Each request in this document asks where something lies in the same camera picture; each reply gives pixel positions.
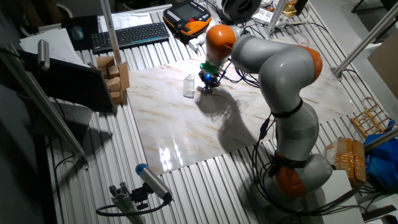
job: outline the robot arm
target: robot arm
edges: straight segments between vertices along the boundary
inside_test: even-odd
[[[228,29],[214,26],[208,35],[232,35],[231,30],[225,30]],[[207,64],[221,68],[225,63],[229,54],[219,51],[224,46],[222,40],[206,37]],[[318,138],[318,117],[299,95],[302,88],[318,78],[322,70],[320,54],[298,45],[243,35],[233,42],[231,59],[242,71],[259,74],[262,95],[276,120],[275,158],[282,162],[273,170],[275,175],[266,180],[269,196],[289,201],[321,187],[331,176],[332,168],[322,155],[310,154]]]

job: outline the cardboard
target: cardboard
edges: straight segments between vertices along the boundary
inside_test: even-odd
[[[369,62],[398,99],[398,30],[368,57]]]
[[[101,71],[102,76],[104,76],[105,79],[109,78],[108,69],[106,67],[97,67],[96,69]]]
[[[109,78],[114,78],[119,76],[119,68],[116,65],[108,67]]]
[[[122,89],[120,85],[120,77],[108,80],[107,85],[111,92],[119,92]]]
[[[338,138],[325,148],[326,158],[337,169],[344,169],[352,186],[366,183],[364,144]]]
[[[111,92],[111,97],[112,97],[113,103],[115,103],[115,104],[123,103],[123,92],[122,91]]]
[[[124,103],[123,91],[130,87],[129,65],[127,62],[116,66],[114,57],[97,57],[98,69],[105,78],[106,85],[115,104]]]
[[[114,57],[97,57],[97,66],[98,67],[108,67],[115,65],[114,63]]]
[[[119,75],[120,75],[121,88],[124,91],[130,87],[129,65],[127,64],[127,62],[124,62],[119,66]]]

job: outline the paper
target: paper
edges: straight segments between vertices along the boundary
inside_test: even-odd
[[[98,16],[98,19],[102,32],[107,32],[108,28],[106,27],[104,16]],[[115,30],[152,23],[149,13],[112,14],[112,20]]]
[[[45,40],[49,43],[50,58],[88,67],[76,54],[66,29],[54,29],[32,37],[26,37],[21,39],[19,45],[26,52],[37,54],[37,44],[39,40]]]

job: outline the small cardboard box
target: small cardboard box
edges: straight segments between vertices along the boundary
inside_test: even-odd
[[[119,68],[116,65],[108,67],[109,78],[114,78],[119,76]]]
[[[122,90],[120,85],[120,77],[114,77],[109,79],[107,85],[111,92],[119,92],[120,90]]]
[[[114,57],[97,57],[98,70],[106,71],[107,76],[104,76],[109,91],[111,92],[112,100],[115,104],[125,103],[125,97],[123,97],[123,91],[130,87],[129,80],[129,65],[127,62],[122,63],[119,66],[115,66]],[[116,83],[115,78],[119,80],[119,86]]]
[[[350,138],[338,138],[325,148],[325,152],[330,164],[347,172],[352,186],[366,183],[363,143]]]
[[[113,100],[113,103],[115,104],[120,104],[124,102],[124,98],[123,98],[123,92],[119,91],[119,92],[111,92],[111,97]]]
[[[97,70],[101,71],[102,75],[104,76],[105,79],[108,79],[108,69],[106,67],[97,67]]]
[[[113,56],[97,58],[97,66],[98,67],[109,67],[112,65],[115,65]]]

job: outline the marble sheet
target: marble sheet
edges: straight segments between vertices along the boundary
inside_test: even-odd
[[[295,40],[308,42],[301,35],[278,41]],[[213,95],[201,95],[200,62],[204,59],[193,58],[130,74],[129,104],[147,163],[156,174],[255,144],[260,126],[270,114],[260,89],[244,82],[222,80]],[[182,93],[183,80],[189,74],[195,74],[193,98]],[[233,65],[226,76],[238,80]],[[320,123],[354,112],[345,90],[325,65],[318,80],[300,95],[314,107]]]

